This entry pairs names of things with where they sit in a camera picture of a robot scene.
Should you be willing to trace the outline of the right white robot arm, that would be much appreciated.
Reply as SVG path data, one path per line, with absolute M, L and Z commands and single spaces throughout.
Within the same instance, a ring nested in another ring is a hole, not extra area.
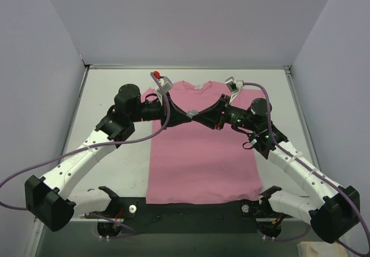
M 359 223 L 359 192 L 326 177 L 294 148 L 271 121 L 271 104 L 264 98 L 252 101 L 248 109 L 233 107 L 229 96 L 222 95 L 211 107 L 193 116 L 212 130 L 229 124 L 248 136 L 251 147 L 283 170 L 305 193 L 298 197 L 280 188 L 270 188 L 262 201 L 274 212 L 287 214 L 311 225 L 325 242 L 334 243 Z

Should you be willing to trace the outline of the pink t-shirt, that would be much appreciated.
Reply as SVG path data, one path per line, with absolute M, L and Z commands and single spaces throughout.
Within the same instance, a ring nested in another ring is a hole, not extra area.
M 257 200 L 262 190 L 244 134 L 197 122 L 162 131 L 151 141 L 148 204 L 219 204 Z

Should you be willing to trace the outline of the round green brooch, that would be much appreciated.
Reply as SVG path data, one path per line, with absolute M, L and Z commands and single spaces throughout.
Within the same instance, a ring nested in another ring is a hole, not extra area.
M 196 110 L 190 110 L 186 113 L 186 115 L 190 118 L 192 118 L 193 116 L 197 115 L 198 114 L 198 111 Z

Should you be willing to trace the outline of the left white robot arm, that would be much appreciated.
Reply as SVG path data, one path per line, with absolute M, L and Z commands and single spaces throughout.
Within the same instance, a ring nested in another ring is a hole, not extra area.
M 171 101 L 172 87 L 170 81 L 161 79 L 155 92 L 157 99 L 142 102 L 138 86 L 121 86 L 114 105 L 77 153 L 71 153 L 40 178 L 33 175 L 27 179 L 27 209 L 53 232 L 62 229 L 75 215 L 100 212 L 109 218 L 122 213 L 126 209 L 122 198 L 105 186 L 89 188 L 78 196 L 72 195 L 72 191 L 96 164 L 134 133 L 136 122 L 159 120 L 166 128 L 191 121 Z

